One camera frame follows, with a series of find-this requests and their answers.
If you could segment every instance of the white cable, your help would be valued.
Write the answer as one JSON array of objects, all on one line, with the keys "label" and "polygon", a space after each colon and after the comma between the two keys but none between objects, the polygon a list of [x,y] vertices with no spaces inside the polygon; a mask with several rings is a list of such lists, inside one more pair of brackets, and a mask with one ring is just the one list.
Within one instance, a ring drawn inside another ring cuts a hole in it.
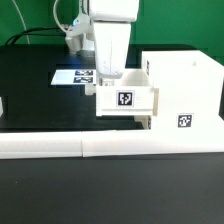
[{"label": "white cable", "polygon": [[54,2],[54,7],[53,7],[53,15],[54,15],[54,20],[57,23],[58,27],[65,33],[67,33],[67,31],[64,29],[64,27],[60,24],[59,20],[58,20],[58,16],[57,16],[57,6],[58,6],[59,0],[55,0]]},{"label": "white cable", "polygon": [[[20,12],[18,5],[16,4],[16,1],[15,1],[15,0],[12,0],[12,3],[14,4],[14,6],[15,6],[15,8],[16,8],[16,11],[18,12],[19,17],[20,17],[20,20],[21,20],[21,22],[22,22],[22,24],[23,24],[23,28],[24,28],[24,30],[26,31],[26,30],[27,30],[27,28],[26,28],[26,23],[25,23],[25,21],[24,21],[24,19],[23,19],[22,13]],[[27,38],[27,43],[30,44],[30,39],[29,39],[29,37],[26,36],[26,38]]]}]

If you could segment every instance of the white box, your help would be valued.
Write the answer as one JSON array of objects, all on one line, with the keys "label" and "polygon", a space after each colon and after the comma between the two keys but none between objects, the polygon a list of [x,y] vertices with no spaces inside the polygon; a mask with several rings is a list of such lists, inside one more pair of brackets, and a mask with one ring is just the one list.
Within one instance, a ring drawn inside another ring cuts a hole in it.
[{"label": "white box", "polygon": [[216,127],[224,69],[198,50],[142,53],[142,69],[155,91],[151,127],[158,130]]},{"label": "white box", "polygon": [[150,116],[154,89],[142,69],[126,69],[113,86],[96,86],[96,115]]}]

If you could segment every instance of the white robotic arm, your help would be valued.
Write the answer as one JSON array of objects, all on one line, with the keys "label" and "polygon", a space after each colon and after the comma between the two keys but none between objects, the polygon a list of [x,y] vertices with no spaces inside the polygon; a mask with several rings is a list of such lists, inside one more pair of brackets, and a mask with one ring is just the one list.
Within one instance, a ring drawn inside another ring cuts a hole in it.
[{"label": "white robotic arm", "polygon": [[96,69],[102,78],[121,78],[126,64],[131,22],[136,21],[139,0],[90,0]]},{"label": "white robotic arm", "polygon": [[[57,19],[55,1],[54,17]],[[79,15],[66,33],[71,53],[93,51],[101,78],[121,78],[127,58],[131,22],[136,21],[139,0],[79,0]]]}]

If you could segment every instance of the white open box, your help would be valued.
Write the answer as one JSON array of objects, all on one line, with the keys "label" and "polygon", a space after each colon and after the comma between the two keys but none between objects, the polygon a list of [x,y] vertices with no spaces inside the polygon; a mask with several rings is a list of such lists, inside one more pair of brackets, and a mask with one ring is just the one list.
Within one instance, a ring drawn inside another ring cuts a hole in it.
[{"label": "white open box", "polygon": [[114,85],[96,86],[96,115],[150,116],[154,89],[142,69],[126,69]]}]

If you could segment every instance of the black tabletop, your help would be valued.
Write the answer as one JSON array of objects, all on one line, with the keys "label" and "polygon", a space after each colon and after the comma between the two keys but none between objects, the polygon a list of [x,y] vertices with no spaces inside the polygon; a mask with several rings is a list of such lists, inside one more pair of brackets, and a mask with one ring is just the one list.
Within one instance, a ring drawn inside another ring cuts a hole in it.
[{"label": "black tabletop", "polygon": [[222,224],[224,155],[0,161],[1,224]]},{"label": "black tabletop", "polygon": [[[186,45],[131,45],[127,68],[141,67],[143,50],[192,50]],[[0,47],[0,132],[142,129],[133,117],[96,117],[96,97],[84,86],[51,86],[56,69],[95,69],[95,58],[64,45]]]}]

